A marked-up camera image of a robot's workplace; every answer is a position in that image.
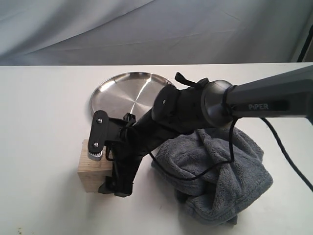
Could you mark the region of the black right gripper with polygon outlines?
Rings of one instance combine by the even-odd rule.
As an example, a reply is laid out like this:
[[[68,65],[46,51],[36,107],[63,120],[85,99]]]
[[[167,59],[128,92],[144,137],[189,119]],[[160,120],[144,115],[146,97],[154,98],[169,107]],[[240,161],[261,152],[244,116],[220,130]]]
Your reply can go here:
[[[171,130],[152,120],[151,113],[138,121],[126,114],[123,119],[109,118],[106,131],[106,158],[112,154],[112,174],[98,188],[101,194],[130,196],[142,158],[171,138]]]

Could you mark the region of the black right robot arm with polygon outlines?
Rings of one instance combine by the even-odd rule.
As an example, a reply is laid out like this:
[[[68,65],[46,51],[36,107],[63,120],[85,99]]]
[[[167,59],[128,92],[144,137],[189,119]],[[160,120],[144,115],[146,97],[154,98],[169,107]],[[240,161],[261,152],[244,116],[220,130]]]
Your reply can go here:
[[[175,79],[186,89],[165,86],[139,119],[129,113],[122,119],[111,118],[105,111],[94,113],[89,153],[105,156],[113,166],[99,193],[131,195],[142,158],[165,141],[196,129],[234,126],[245,117],[313,119],[312,66],[238,86],[207,78],[193,82],[181,73]]]

